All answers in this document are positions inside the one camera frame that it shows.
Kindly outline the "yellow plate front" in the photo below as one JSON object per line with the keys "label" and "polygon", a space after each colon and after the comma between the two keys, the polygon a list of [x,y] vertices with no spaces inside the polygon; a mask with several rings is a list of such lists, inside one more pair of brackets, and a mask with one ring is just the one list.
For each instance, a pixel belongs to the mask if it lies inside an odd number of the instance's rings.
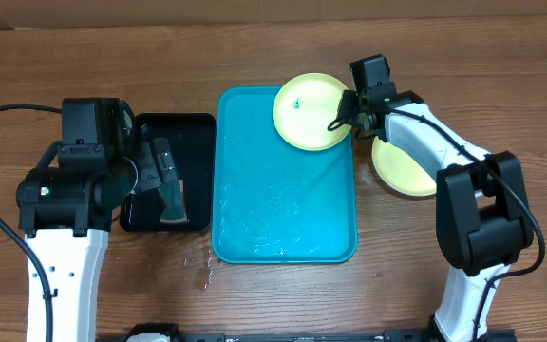
{"label": "yellow plate front", "polygon": [[379,178],[394,191],[411,197],[436,194],[432,177],[400,148],[375,137],[371,158]]}

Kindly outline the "yellow plate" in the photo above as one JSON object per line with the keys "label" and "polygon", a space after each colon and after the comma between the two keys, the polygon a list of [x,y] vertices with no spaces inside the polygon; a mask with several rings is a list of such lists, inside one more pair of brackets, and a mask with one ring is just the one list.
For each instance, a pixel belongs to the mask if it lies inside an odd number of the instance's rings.
{"label": "yellow plate", "polygon": [[332,131],[343,92],[348,88],[323,73],[296,76],[278,91],[273,103],[273,124],[279,135],[294,147],[319,151],[335,146],[346,138],[350,126]]}
{"label": "yellow plate", "polygon": [[432,177],[400,148],[375,137],[371,158],[379,178],[394,191],[411,197],[436,194]]}

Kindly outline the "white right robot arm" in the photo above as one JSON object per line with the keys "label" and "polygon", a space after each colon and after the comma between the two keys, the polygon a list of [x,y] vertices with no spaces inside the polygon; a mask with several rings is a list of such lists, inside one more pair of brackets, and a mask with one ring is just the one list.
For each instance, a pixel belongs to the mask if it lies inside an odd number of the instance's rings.
{"label": "white right robot arm", "polygon": [[329,128],[341,124],[400,148],[436,182],[436,236],[450,268],[424,340],[515,340],[486,320],[500,281],[532,273],[545,255],[517,157],[464,140],[410,91],[346,90]]}

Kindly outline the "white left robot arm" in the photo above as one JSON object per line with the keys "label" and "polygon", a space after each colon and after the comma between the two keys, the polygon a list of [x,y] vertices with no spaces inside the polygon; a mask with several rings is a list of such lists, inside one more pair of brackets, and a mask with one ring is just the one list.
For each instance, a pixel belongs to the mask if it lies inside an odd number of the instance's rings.
{"label": "white left robot arm", "polygon": [[101,269],[113,221],[126,199],[155,206],[160,223],[187,219],[170,145],[54,142],[19,184],[19,227],[28,259],[28,341],[92,341]]}

